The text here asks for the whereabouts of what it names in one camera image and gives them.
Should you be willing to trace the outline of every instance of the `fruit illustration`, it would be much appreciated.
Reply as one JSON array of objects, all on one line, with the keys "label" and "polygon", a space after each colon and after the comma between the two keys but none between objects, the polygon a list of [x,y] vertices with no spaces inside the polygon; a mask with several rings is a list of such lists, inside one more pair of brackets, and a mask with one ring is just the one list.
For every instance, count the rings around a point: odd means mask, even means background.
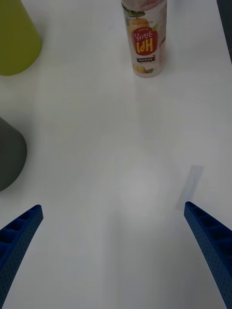
[{"label": "fruit illustration", "polygon": [[149,27],[149,22],[145,18],[131,19],[128,25],[129,35],[131,36],[133,30],[141,27]]},{"label": "fruit illustration", "polygon": [[137,64],[133,64],[133,69],[138,73],[146,74],[146,69],[142,66],[137,65]]}]

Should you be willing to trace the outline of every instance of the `white table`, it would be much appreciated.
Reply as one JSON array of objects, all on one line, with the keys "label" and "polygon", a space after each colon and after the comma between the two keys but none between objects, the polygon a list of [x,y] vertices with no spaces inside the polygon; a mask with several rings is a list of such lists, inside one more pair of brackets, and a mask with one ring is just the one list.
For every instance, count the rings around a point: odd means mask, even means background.
[{"label": "white table", "polygon": [[4,309],[224,309],[176,205],[232,228],[232,66],[216,0],[168,3],[164,71],[135,76],[120,1],[27,0],[40,58],[0,78],[0,115],[28,144],[0,227],[44,221]]}]

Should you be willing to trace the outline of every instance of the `lime green object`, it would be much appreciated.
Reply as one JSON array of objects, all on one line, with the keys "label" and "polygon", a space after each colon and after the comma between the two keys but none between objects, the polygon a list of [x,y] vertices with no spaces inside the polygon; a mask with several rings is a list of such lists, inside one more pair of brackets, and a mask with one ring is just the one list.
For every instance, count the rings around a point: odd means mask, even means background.
[{"label": "lime green object", "polygon": [[0,0],[0,75],[14,75],[38,57],[42,40],[20,0]]}]

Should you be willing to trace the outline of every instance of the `perforated blue surface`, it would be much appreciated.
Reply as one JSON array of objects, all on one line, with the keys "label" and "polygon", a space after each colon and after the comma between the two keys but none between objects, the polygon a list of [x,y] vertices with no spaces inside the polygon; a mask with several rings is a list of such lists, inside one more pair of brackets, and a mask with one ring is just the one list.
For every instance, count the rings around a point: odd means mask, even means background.
[{"label": "perforated blue surface", "polygon": [[232,309],[232,231],[191,202],[184,216],[228,309]]},{"label": "perforated blue surface", "polygon": [[42,208],[36,205],[0,230],[0,309],[42,220]]}]

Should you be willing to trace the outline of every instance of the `clear plastic bottle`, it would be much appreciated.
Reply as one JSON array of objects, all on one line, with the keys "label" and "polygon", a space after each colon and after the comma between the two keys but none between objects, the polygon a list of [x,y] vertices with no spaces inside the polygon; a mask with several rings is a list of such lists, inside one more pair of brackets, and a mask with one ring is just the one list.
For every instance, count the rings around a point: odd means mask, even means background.
[{"label": "clear plastic bottle", "polygon": [[167,0],[122,0],[135,74],[152,77],[165,65]]}]

